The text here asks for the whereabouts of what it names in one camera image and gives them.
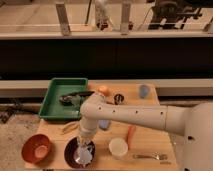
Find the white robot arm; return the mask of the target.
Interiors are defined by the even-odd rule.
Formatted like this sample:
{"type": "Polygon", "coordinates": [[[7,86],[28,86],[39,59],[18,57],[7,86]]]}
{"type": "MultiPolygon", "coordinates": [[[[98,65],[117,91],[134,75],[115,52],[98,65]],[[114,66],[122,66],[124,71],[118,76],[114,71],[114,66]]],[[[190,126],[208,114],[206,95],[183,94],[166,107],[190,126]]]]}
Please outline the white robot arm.
{"type": "Polygon", "coordinates": [[[112,120],[182,135],[181,171],[213,171],[213,103],[194,107],[111,105],[96,92],[80,107],[79,136],[91,141],[99,120],[112,120]]]}

